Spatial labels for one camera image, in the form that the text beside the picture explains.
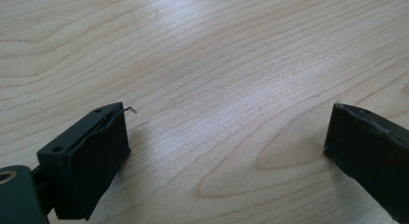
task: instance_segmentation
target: black object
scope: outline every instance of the black object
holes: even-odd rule
[[[48,223],[53,208],[60,219],[88,220],[130,153],[128,109],[118,102],[90,112],[38,151],[33,172],[0,169],[0,223]]]
[[[409,223],[409,130],[336,103],[324,153],[399,223]]]

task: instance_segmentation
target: wooden surface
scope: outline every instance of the wooden surface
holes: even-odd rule
[[[0,0],[0,167],[123,101],[88,223],[394,223],[322,150],[336,101],[409,127],[408,56],[409,0]]]

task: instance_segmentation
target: wooden table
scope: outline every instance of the wooden table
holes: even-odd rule
[[[0,87],[0,167],[138,109],[87,223],[394,223],[322,150],[334,102],[409,127],[409,0],[0,0]]]

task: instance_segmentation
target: light wood tabletop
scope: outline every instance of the light wood tabletop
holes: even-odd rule
[[[0,0],[0,167],[122,101],[89,222],[395,223],[322,153],[334,102],[409,127],[409,0]]]

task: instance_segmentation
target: wood grain pattern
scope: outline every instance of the wood grain pattern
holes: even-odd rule
[[[123,101],[132,153],[88,223],[394,223],[322,149],[336,101],[409,127],[408,17],[409,0],[0,0],[0,167]]]

